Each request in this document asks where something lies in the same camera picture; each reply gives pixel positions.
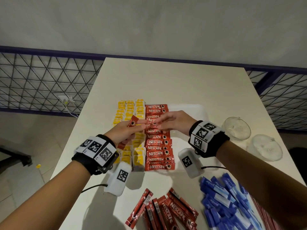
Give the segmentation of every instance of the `white table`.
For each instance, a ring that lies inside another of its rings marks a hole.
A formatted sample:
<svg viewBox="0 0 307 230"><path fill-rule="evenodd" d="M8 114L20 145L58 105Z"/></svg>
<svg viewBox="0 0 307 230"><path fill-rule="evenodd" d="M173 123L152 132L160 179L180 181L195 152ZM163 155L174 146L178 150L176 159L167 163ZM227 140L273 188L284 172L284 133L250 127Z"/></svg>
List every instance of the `white table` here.
<svg viewBox="0 0 307 230"><path fill-rule="evenodd" d="M266 134L281 145L283 158L270 164L304 184L243 68L116 58L105 59L52 177L70 163L73 150L83 140L110 129L119 100L136 98L143 98L147 103L201 104L210 121L220 126L228 117L241 117L251 128L251 137ZM211 170L204 175L211 178L224 172ZM86 188L105 183L107 178L103 174L92 176ZM185 173L157 172L131 174L120 197L104 193L103 187L81 194L60 229L128 229L124 223L145 188L154 197L160 197L171 186L199 211L197 228L207 229L201 213L203 195L198 179L189 179ZM136 228L143 229L142 225L140 220Z"/></svg>

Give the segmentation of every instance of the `clear glass bowl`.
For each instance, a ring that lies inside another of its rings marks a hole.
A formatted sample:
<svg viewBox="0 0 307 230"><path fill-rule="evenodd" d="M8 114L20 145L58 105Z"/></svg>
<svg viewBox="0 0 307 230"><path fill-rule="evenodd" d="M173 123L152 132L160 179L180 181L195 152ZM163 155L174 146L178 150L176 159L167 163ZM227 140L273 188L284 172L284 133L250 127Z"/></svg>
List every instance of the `clear glass bowl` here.
<svg viewBox="0 0 307 230"><path fill-rule="evenodd" d="M251 136L251 128L240 117L227 118L222 128L232 140L246 140Z"/></svg>
<svg viewBox="0 0 307 230"><path fill-rule="evenodd" d="M258 134L251 139L247 150L264 161L278 161L282 158L282 148L274 138Z"/></svg>

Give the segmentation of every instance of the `wall socket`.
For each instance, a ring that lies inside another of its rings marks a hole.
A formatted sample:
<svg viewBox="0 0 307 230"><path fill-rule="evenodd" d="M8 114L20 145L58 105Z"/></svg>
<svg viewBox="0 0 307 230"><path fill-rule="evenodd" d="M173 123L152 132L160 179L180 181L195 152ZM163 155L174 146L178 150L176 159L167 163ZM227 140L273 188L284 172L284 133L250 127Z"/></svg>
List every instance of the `wall socket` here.
<svg viewBox="0 0 307 230"><path fill-rule="evenodd" d="M59 98L59 100L61 100L62 102L64 102L64 101L75 102L75 101L72 99L72 96L59 95L58 98Z"/></svg>

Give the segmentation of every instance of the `blue railing frame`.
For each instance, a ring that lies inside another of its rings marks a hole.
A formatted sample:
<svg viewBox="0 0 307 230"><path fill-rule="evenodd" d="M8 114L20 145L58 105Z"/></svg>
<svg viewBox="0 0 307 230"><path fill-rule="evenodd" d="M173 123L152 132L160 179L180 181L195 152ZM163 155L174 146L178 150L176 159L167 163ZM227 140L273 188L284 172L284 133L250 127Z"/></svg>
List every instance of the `blue railing frame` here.
<svg viewBox="0 0 307 230"><path fill-rule="evenodd" d="M255 85L255 89L259 95L265 89L267 89L282 73L294 73L294 74L306 74L307 75L307 68L297 68L297 67L253 65L253 64L200 61L200 60L168 59L168 58L156 58L156 57L109 55L109 54L45 50L45 49L11 47L11 46L0 46L0 53L28 54L28 55L37 55L37 56L52 56L52 57L65 57L65 58L90 59L90 60L105 60L106 57L110 57L110 58L125 58L125 59L164 61L164 62L176 62L176 63L241 67L241 68L244 68L246 71L267 72L267 74ZM21 109L9 109L9 108L0 108L0 111L44 114L44 115L57 115L57 116L71 116L67 113L60 113L60 112L41 112L41 111L35 111L35 110L21 110ZM285 129L278 129L278 131L283 132L283 133L307 134L307 131L295 131L295 130L285 130Z"/></svg>

